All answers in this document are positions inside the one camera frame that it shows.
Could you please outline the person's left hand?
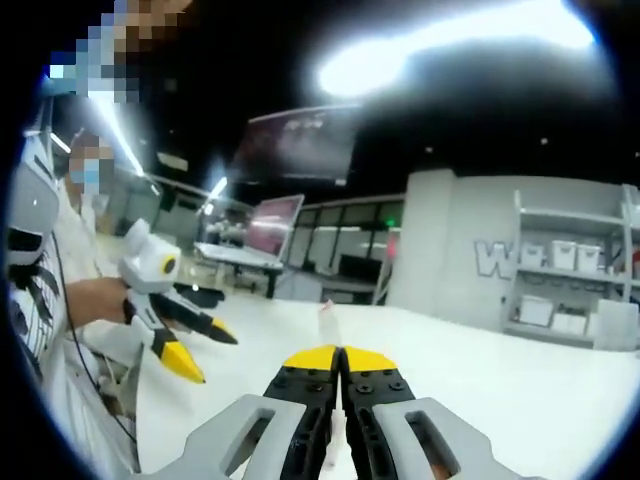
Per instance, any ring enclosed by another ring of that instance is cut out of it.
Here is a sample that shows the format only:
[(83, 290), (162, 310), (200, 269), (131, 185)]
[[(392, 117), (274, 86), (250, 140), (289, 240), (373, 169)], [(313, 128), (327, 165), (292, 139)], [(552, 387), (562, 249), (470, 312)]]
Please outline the person's left hand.
[(126, 324), (124, 304), (128, 299), (128, 286), (117, 277), (103, 277), (96, 280), (97, 316), (99, 319), (116, 324)]

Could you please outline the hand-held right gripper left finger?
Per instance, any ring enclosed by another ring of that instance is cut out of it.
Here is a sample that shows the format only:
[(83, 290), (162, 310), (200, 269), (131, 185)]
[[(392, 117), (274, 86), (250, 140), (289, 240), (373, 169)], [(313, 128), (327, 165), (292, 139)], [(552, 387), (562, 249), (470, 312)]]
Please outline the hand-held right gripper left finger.
[(245, 394), (197, 427), (151, 479), (317, 479), (331, 440), (341, 349), (287, 359), (262, 395)]

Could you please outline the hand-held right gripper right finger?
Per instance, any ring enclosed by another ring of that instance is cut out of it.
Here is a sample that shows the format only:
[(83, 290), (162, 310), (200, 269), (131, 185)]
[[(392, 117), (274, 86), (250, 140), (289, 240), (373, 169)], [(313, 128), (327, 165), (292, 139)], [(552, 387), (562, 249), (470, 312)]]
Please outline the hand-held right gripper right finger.
[(433, 398), (416, 397), (384, 355), (341, 349), (343, 406), (365, 479), (520, 479), (488, 437)]

